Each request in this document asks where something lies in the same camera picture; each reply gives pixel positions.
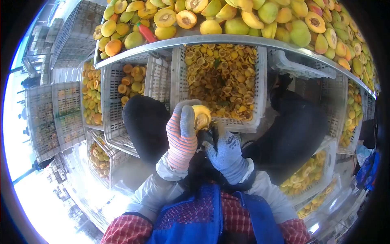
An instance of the green leaf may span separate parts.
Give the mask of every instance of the green leaf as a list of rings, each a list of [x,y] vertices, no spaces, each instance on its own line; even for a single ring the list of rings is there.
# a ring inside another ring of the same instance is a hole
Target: green leaf
[[[226,107],[226,106],[229,106],[229,101],[218,101],[217,105]]]
[[[217,69],[219,63],[220,63],[220,58],[217,58],[217,59],[214,61],[214,68],[215,68],[215,69]]]

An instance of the black pants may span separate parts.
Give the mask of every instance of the black pants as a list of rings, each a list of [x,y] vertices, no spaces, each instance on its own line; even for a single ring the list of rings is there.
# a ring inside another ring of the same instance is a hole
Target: black pants
[[[328,122],[323,110],[294,92],[276,88],[270,99],[280,115],[262,137],[242,150],[242,155],[251,158],[256,170],[266,171],[272,183],[279,185],[317,150],[328,132]],[[122,117],[141,160],[157,163],[169,148],[165,125],[170,113],[165,106],[137,95],[126,103]],[[201,184],[202,179],[227,184],[201,151],[192,158],[186,181]]]

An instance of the person's right hand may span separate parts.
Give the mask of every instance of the person's right hand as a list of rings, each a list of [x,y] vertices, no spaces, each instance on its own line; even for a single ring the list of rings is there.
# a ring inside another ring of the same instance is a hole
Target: person's right hand
[[[231,185],[238,184],[248,172],[248,162],[241,156],[238,138],[218,124],[217,150],[207,141],[202,142],[207,158]]]
[[[166,125],[169,142],[167,163],[174,169],[187,170],[194,156],[198,139],[195,134],[195,113],[191,107],[201,104],[192,99],[178,103]]]

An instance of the blue apron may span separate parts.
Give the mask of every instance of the blue apron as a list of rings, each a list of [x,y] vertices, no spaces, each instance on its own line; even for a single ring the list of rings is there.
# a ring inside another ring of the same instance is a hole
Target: blue apron
[[[249,211],[259,244],[284,244],[282,233],[264,198],[235,192]],[[218,185],[204,185],[199,196],[164,207],[148,244],[216,244],[223,231],[221,191]]]

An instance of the striped glove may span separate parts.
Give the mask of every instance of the striped glove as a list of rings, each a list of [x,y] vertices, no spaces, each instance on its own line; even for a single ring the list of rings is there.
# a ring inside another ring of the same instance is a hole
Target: striped glove
[[[198,104],[201,102],[196,99],[178,103],[167,123],[167,163],[174,169],[187,170],[196,152],[198,139],[194,129],[195,114],[191,106]]]

